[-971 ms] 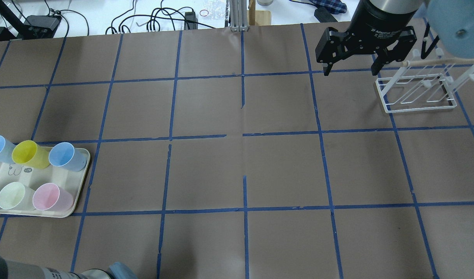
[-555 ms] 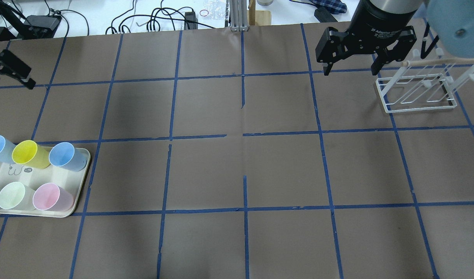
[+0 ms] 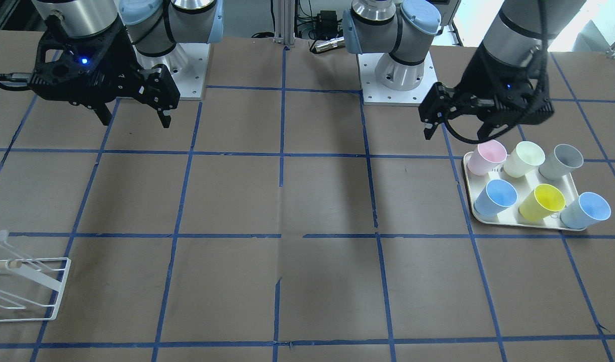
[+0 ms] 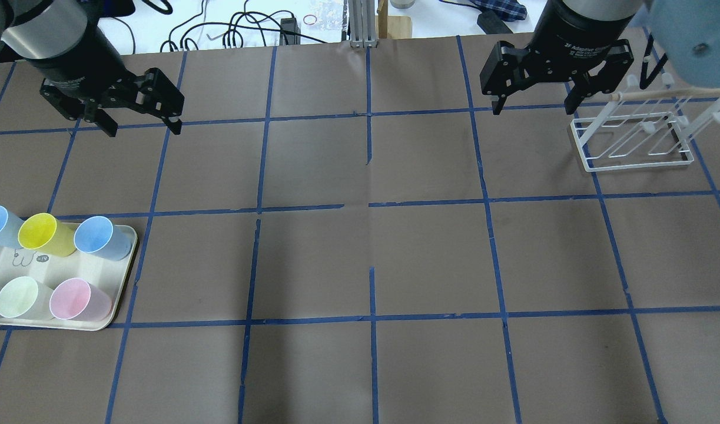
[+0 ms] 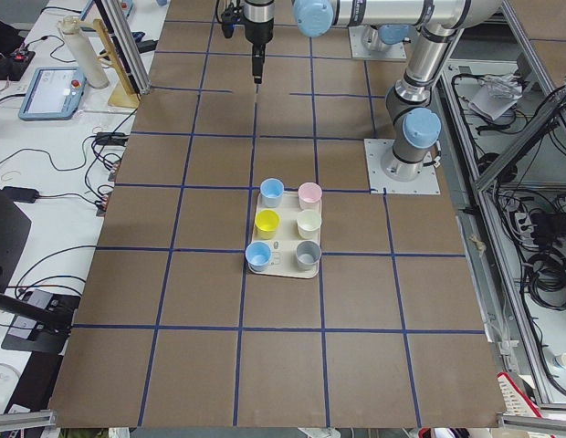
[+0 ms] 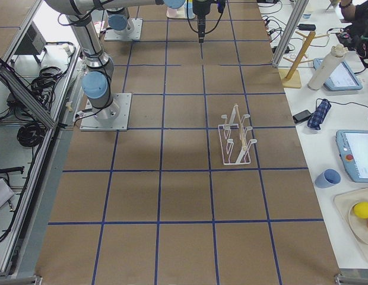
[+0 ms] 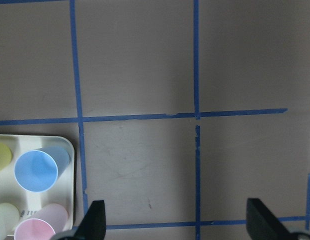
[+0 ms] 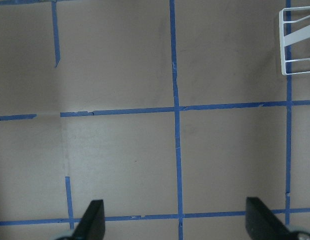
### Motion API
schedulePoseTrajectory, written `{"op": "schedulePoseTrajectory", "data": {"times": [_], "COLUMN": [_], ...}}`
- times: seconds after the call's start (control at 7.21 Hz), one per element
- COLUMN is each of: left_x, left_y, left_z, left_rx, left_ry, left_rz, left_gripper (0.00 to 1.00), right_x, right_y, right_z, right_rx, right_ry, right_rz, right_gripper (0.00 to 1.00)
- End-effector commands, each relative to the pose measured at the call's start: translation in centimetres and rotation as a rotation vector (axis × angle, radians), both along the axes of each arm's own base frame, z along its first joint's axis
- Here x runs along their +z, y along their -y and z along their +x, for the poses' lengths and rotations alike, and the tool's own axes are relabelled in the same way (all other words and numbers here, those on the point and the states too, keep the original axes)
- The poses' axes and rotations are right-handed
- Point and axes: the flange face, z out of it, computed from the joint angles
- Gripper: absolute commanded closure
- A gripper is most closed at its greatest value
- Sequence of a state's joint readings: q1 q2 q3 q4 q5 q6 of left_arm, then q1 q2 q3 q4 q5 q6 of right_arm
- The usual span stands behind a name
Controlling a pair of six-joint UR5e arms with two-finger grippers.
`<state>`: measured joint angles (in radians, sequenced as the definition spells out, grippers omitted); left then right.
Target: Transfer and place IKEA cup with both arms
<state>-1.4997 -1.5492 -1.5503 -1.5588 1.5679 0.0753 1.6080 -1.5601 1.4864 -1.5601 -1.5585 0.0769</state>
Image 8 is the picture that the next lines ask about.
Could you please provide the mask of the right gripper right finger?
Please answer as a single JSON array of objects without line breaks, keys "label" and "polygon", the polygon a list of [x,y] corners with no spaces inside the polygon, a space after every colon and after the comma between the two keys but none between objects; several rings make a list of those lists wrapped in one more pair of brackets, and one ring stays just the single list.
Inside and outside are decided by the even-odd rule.
[{"label": "right gripper right finger", "polygon": [[245,229],[252,240],[310,240],[310,231],[284,225],[258,197],[245,200]]}]

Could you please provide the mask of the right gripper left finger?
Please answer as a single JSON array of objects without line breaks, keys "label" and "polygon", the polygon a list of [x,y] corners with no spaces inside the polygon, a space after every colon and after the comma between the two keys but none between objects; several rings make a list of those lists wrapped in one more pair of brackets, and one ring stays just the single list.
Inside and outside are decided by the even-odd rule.
[{"label": "right gripper left finger", "polygon": [[103,240],[106,233],[104,201],[92,200],[77,227],[54,240]]}]

